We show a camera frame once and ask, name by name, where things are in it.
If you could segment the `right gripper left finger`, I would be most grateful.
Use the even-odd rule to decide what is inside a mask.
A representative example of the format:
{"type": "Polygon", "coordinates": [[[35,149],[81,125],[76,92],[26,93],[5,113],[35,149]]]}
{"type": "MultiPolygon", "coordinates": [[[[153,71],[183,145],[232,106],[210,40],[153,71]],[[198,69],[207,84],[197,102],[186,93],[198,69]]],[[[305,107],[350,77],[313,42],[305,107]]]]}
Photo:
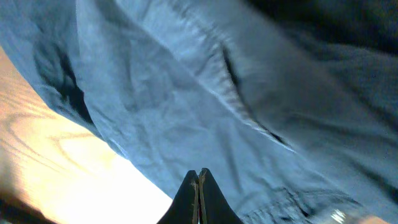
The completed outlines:
{"type": "Polygon", "coordinates": [[[198,224],[199,183],[194,170],[187,172],[171,206],[157,224],[198,224]]]}

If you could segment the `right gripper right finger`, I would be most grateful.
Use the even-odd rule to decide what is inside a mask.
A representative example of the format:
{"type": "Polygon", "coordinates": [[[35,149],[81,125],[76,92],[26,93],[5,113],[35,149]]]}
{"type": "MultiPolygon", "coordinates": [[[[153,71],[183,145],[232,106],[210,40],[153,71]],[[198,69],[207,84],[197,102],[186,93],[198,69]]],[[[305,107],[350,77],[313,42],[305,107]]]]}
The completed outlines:
{"type": "Polygon", "coordinates": [[[243,224],[229,206],[212,173],[202,168],[199,175],[200,223],[243,224]]]}

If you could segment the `navy blue shorts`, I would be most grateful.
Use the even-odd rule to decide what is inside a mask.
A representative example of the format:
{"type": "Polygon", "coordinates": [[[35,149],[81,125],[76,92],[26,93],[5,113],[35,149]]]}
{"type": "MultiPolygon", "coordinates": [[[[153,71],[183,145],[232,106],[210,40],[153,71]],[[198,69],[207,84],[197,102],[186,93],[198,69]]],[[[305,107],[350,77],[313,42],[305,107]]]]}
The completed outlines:
{"type": "Polygon", "coordinates": [[[2,1],[1,45],[169,196],[207,168],[245,223],[397,222],[396,1],[2,1]]]}

